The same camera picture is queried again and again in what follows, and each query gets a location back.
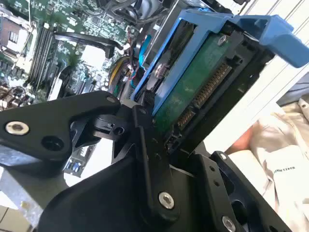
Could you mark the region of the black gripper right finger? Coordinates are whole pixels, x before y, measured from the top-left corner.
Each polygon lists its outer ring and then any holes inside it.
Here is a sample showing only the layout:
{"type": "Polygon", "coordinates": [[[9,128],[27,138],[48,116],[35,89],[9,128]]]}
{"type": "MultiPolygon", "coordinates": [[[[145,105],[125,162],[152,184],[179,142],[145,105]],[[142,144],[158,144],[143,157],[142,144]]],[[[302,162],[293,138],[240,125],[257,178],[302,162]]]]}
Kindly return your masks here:
{"type": "Polygon", "coordinates": [[[154,215],[151,232],[286,232],[288,226],[222,152],[195,153],[170,166],[163,141],[149,130],[154,215]]]}

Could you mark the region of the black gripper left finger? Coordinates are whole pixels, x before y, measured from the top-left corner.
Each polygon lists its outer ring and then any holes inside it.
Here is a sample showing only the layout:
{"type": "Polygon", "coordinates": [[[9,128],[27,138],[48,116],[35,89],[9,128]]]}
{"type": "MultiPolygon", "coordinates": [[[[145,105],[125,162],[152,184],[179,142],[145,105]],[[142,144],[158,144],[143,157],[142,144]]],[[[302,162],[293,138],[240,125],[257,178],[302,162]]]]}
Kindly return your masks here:
{"type": "Polygon", "coordinates": [[[74,152],[102,138],[114,142],[115,164],[149,155],[152,128],[147,109],[127,107],[106,91],[9,109],[0,114],[0,164],[38,179],[54,177],[74,152]]]}

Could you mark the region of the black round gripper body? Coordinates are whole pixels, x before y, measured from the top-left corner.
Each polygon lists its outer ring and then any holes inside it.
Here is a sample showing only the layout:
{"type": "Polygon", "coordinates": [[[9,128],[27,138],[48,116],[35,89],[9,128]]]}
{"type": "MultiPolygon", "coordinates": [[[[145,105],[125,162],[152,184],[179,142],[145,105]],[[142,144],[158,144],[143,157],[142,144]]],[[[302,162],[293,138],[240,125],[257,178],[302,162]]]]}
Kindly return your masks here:
{"type": "Polygon", "coordinates": [[[201,198],[209,159],[184,170],[166,157],[126,157],[56,197],[44,210],[41,232],[203,232],[211,216],[201,198]]]}

